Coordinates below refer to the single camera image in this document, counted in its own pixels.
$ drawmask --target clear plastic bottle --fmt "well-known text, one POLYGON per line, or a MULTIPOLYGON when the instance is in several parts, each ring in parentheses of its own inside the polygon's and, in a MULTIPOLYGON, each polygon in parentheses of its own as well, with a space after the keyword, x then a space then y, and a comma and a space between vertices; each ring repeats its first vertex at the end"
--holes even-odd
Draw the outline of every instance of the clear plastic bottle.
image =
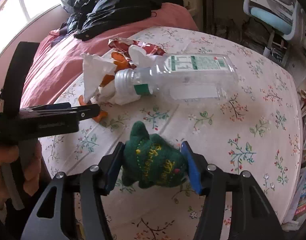
POLYGON ((169 54, 154 67, 118 71, 114 82, 122 96, 162 93, 174 100, 223 99, 236 90, 238 76, 226 55, 169 54))

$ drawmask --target stuffed toy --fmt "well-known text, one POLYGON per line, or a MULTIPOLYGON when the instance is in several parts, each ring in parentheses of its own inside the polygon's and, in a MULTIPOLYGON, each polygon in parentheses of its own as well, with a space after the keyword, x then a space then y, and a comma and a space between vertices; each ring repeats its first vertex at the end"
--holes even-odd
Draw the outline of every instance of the stuffed toy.
POLYGON ((153 185, 181 185, 187 171, 187 160, 160 135, 149 135, 144 123, 134 123, 130 139, 125 143, 122 183, 131 186, 139 181, 140 188, 153 185))

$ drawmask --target floral pattern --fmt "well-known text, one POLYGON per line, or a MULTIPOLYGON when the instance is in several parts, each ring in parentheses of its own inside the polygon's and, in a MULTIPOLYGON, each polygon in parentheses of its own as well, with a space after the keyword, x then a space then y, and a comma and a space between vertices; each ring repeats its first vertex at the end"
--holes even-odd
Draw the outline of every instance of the floral pattern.
MULTIPOLYGON (((76 133, 40 139, 51 175, 59 171, 81 173, 98 163, 102 156, 113 152, 118 141, 128 140, 132 124, 141 120, 149 133, 159 133, 176 148, 188 141, 195 153, 225 172, 240 174, 249 170, 282 222, 296 186, 303 141, 299 120, 293 119, 300 112, 292 77, 262 55, 205 33, 153 27, 132 38, 157 44, 168 53, 228 55, 236 67, 239 85, 221 103, 187 100, 179 105, 158 97, 143 97, 123 106, 102 104, 108 117, 100 124, 88 119, 80 122, 76 133)), ((77 98, 82 94, 83 75, 56 102, 78 106, 77 98)), ((120 240, 193 239, 204 200, 189 181, 174 188, 144 190, 137 183, 122 185, 121 173, 114 190, 102 197, 113 239, 120 240)), ((231 206, 227 193, 221 240, 229 237, 231 206)), ((82 223, 78 207, 75 212, 82 223)))

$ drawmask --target pink bedsheet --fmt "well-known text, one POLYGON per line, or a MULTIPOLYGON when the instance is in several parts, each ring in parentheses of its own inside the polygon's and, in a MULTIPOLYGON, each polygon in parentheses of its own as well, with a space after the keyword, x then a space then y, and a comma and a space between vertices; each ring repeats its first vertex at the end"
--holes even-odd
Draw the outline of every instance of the pink bedsheet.
POLYGON ((112 37, 128 38, 153 26, 177 27, 197 31, 197 26, 189 12, 172 3, 163 3, 152 17, 143 21, 123 25, 106 31, 89 41, 81 41, 70 35, 53 48, 50 42, 56 38, 48 35, 41 43, 27 75, 21 107, 52 104, 64 90, 82 73, 80 54, 90 53, 102 56, 109 47, 112 37))

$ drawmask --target chair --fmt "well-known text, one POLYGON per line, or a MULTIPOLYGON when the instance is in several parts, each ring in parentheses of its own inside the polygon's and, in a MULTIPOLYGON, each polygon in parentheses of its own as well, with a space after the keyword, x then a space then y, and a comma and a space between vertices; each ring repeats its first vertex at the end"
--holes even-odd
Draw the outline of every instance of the chair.
MULTIPOLYGON (((282 38, 289 42, 289 46, 290 44, 292 44, 292 45, 300 46, 300 48, 301 48, 302 40, 304 39, 304 36, 305 36, 306 14, 304 10, 301 8, 301 5, 299 4, 299 2, 297 0, 278 0, 278 1, 280 1, 281 3, 284 3, 285 5, 294 6, 294 10, 292 13, 292 19, 289 20, 288 22, 282 19, 281 17, 276 16, 273 13, 270 13, 258 7, 250 6, 250 0, 244 0, 244 3, 243 3, 243 11, 247 15, 258 18, 273 27, 273 31, 269 38, 269 42, 263 52, 263 55, 267 58, 270 56, 271 46, 272 46, 275 31, 278 31, 279 33, 281 33, 282 38)), ((283 59, 282 65, 285 66, 285 64, 286 64, 286 60, 283 59)))

